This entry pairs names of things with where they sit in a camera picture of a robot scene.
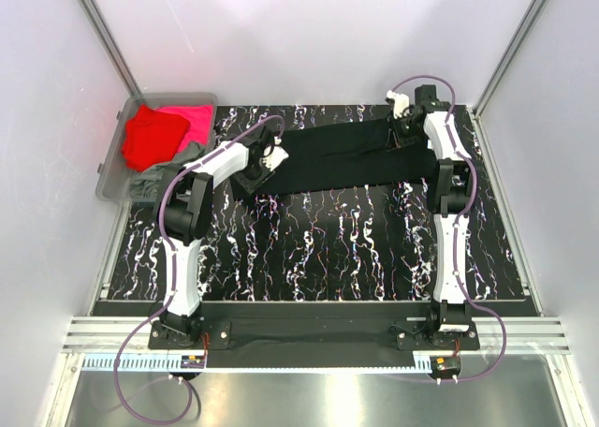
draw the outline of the black marble tabletop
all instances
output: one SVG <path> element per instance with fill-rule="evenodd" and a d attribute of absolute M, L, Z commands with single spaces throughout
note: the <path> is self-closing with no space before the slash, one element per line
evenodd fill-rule
<path fill-rule="evenodd" d="M 371 120 L 388 106 L 219 107 L 217 138 L 280 114 L 288 129 Z M 467 243 L 467 281 L 478 299 L 522 299 L 519 275 L 464 107 L 460 138 L 475 158 L 479 190 Z M 236 201 L 228 182 L 214 194 L 212 227 L 202 241 L 197 286 L 205 301 L 401 301 L 431 296 L 436 233 L 423 184 L 256 197 Z M 131 208 L 108 300 L 161 299 L 162 239 L 152 209 Z"/>

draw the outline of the wall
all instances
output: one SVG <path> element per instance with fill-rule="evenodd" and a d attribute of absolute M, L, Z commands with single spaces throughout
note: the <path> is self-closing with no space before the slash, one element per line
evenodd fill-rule
<path fill-rule="evenodd" d="M 2 425 L 32 426 L 115 207 L 95 173 L 127 94 L 77 0 L 0 0 Z"/>
<path fill-rule="evenodd" d="M 531 2 L 96 1 L 142 90 L 224 104 L 381 103 L 422 73 L 475 103 Z"/>
<path fill-rule="evenodd" d="M 550 0 L 483 113 L 541 301 L 562 319 L 595 416 L 598 17 L 596 0 Z"/>

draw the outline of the black cloth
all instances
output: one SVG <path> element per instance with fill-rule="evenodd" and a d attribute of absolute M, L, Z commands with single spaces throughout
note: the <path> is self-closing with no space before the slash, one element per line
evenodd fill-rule
<path fill-rule="evenodd" d="M 424 145 L 389 150 L 388 121 L 325 125 L 283 134 L 289 154 L 257 195 L 284 195 L 354 186 L 382 185 L 428 178 L 435 172 L 434 152 Z M 248 196 L 231 179 L 233 196 Z"/>

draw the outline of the reflective metal surface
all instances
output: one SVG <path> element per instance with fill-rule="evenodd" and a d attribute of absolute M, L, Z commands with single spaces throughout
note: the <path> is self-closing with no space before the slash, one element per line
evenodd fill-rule
<path fill-rule="evenodd" d="M 474 374 L 488 364 L 464 357 Z M 125 395 L 158 373 L 122 373 Z M 507 357 L 483 380 L 437 387 L 386 375 L 200 375 L 201 399 L 177 425 L 194 426 L 564 426 L 548 368 L 538 357 Z M 131 405 L 165 420 L 187 401 L 184 388 L 163 381 L 139 393 Z M 84 372 L 69 414 L 69 427 L 142 426 L 117 405 L 110 373 Z"/>

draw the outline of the purple cable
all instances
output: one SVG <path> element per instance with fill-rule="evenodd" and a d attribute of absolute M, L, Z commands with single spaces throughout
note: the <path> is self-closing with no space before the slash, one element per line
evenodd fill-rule
<path fill-rule="evenodd" d="M 242 132 L 240 135 L 235 137 L 235 139 L 233 139 L 230 143 L 228 143 L 224 146 L 219 146 L 214 151 L 212 151 L 211 153 L 206 155 L 204 158 L 202 158 L 199 161 L 199 163 L 197 163 L 193 167 L 184 169 L 179 174 L 177 174 L 177 176 L 175 176 L 175 178 L 172 180 L 172 182 L 168 185 L 167 191 L 165 192 L 165 196 L 162 198 L 162 202 L 160 203 L 160 210 L 158 212 L 158 228 L 160 230 L 160 235 L 162 235 L 162 238 L 164 238 L 164 240 L 165 240 L 165 247 L 166 247 L 166 244 L 168 244 L 168 246 L 170 247 L 170 250 L 175 252 L 175 254 L 172 255 L 172 285 L 170 287 L 170 295 L 168 296 L 168 299 L 165 301 L 165 304 L 162 306 L 162 308 L 160 308 L 160 310 L 156 311 L 156 313 L 154 313 L 153 315 L 150 315 L 147 319 L 144 319 L 143 322 L 141 322 L 134 330 L 132 330 L 131 333 L 129 333 L 129 335 L 124 339 L 123 343 L 121 344 L 121 347 L 119 348 L 119 351 L 116 354 L 116 359 L 114 360 L 114 367 L 112 368 L 112 376 L 114 378 L 114 388 L 116 389 L 116 394 L 119 397 L 119 401 L 121 401 L 121 404 L 123 405 L 123 407 L 137 420 L 141 420 L 143 422 L 146 422 L 148 424 L 153 424 L 153 425 L 174 424 L 183 419 L 183 417 L 187 414 L 187 412 L 191 408 L 191 403 L 193 401 L 193 387 L 187 380 L 183 380 L 183 383 L 185 384 L 185 386 L 187 387 L 187 390 L 189 392 L 189 401 L 187 402 L 187 406 L 185 407 L 185 410 L 182 412 L 182 414 L 172 420 L 151 420 L 150 418 L 146 418 L 145 416 L 140 415 L 140 413 L 135 411 L 131 407 L 131 405 L 129 405 L 127 403 L 126 399 L 123 396 L 123 392 L 121 391 L 121 385 L 119 384 L 118 369 L 119 369 L 119 364 L 121 363 L 121 355 L 123 355 L 123 351 L 126 348 L 127 344 L 129 343 L 129 341 L 131 341 L 131 339 L 135 336 L 135 334 L 141 330 L 141 328 L 143 328 L 146 324 L 149 324 L 153 318 L 159 317 L 162 313 L 164 313 L 168 309 L 168 307 L 172 304 L 172 300 L 175 297 L 175 288 L 177 287 L 177 256 L 176 256 L 175 243 L 172 242 L 172 240 L 169 238 L 169 236 L 167 235 L 167 232 L 165 230 L 165 208 L 166 208 L 165 202 L 170 198 L 170 195 L 172 194 L 172 192 L 175 188 L 175 185 L 185 175 L 189 174 L 190 172 L 192 172 L 195 169 L 203 167 L 209 161 L 211 161 L 212 159 L 214 159 L 215 157 L 217 157 L 218 155 L 222 154 L 224 151 L 229 149 L 231 147 L 231 145 L 233 145 L 234 143 L 243 139 L 244 137 L 246 137 L 247 135 L 252 133 L 254 130 L 258 129 L 259 127 L 264 125 L 266 122 L 268 122 L 274 118 L 277 118 L 281 121 L 282 128 L 281 128 L 281 132 L 279 133 L 279 136 L 278 136 L 278 138 L 281 138 L 283 136 L 283 131 L 285 130 L 285 120 L 283 119 L 283 117 L 280 115 L 271 115 L 271 116 L 267 116 L 267 117 L 263 118 L 262 120 L 258 121 L 255 125 L 253 125 L 249 129 L 247 129 L 246 131 Z"/>
<path fill-rule="evenodd" d="M 429 75 L 429 74 L 421 74 L 421 75 L 418 75 L 418 76 L 413 76 L 411 78 L 408 78 L 408 79 L 406 79 L 404 81 L 401 81 L 400 83 L 398 83 L 397 85 L 395 85 L 393 87 L 392 91 L 395 92 L 399 87 L 401 87 L 405 83 L 407 83 L 409 81 L 415 81 L 416 79 L 432 79 L 434 81 L 442 82 L 449 89 L 449 92 L 451 92 L 451 105 L 450 105 L 449 110 L 447 111 L 447 115 L 446 115 L 446 130 L 447 130 L 447 134 L 449 135 L 449 140 L 451 141 L 451 145 L 453 146 L 453 148 L 455 150 L 456 146 L 457 146 L 457 142 L 456 142 L 456 139 L 454 139 L 453 134 L 451 133 L 451 129 L 449 128 L 449 124 L 448 124 L 449 123 L 449 118 L 453 114 L 453 110 L 456 107 L 456 91 L 455 91 L 455 89 L 453 88 L 453 86 L 451 85 L 451 83 L 449 83 L 445 79 L 438 78 L 436 76 L 432 76 L 432 75 Z M 478 176 L 476 175 L 476 168 L 475 168 L 475 165 L 472 162 L 472 160 L 470 158 L 466 157 L 465 155 L 461 154 L 458 151 L 456 151 L 456 154 L 464 162 L 466 162 L 466 164 L 468 165 L 468 168 L 470 169 L 470 173 L 472 175 L 472 180 L 473 180 L 472 193 L 470 194 L 470 197 L 468 198 L 468 202 L 466 203 L 466 207 L 464 207 L 464 209 L 460 213 L 458 213 L 458 216 L 456 217 L 456 225 L 457 225 L 458 222 L 460 221 L 460 218 L 462 216 L 464 216 L 466 213 L 468 213 L 470 211 L 470 209 L 472 209 L 472 206 L 475 203 L 476 190 L 478 188 Z M 453 268 L 454 268 L 454 272 L 458 271 L 458 228 L 454 229 L 454 235 L 453 235 Z M 461 282 L 461 279 L 460 279 L 459 275 L 457 275 L 456 280 L 458 281 L 458 285 L 460 286 L 460 290 L 461 290 L 462 294 L 464 295 L 464 299 L 475 310 L 478 310 L 480 312 L 485 312 L 488 315 L 491 315 L 492 317 L 494 317 L 495 319 L 497 319 L 497 322 L 499 322 L 499 326 L 500 326 L 500 328 L 502 330 L 502 349 L 499 352 L 499 355 L 497 356 L 497 360 L 486 371 L 483 371 L 482 373 L 479 373 L 477 375 L 472 375 L 470 377 L 463 377 L 463 378 L 460 379 L 460 382 L 473 382 L 473 381 L 478 380 L 479 378 L 486 377 L 487 375 L 489 375 L 490 373 L 492 373 L 495 370 L 495 368 L 497 368 L 497 366 L 499 366 L 499 363 L 501 363 L 502 360 L 504 359 L 505 349 L 507 348 L 507 330 L 505 329 L 504 321 L 502 320 L 502 318 L 495 311 L 491 310 L 490 308 L 478 305 L 475 301 L 473 301 L 473 299 L 468 294 L 468 290 L 466 289 L 466 287 L 464 286 L 464 284 Z M 421 383 L 420 380 L 411 380 L 410 379 L 410 381 Z M 442 380 L 441 382 L 442 383 L 444 383 L 444 382 L 445 383 L 452 383 L 453 381 Z"/>

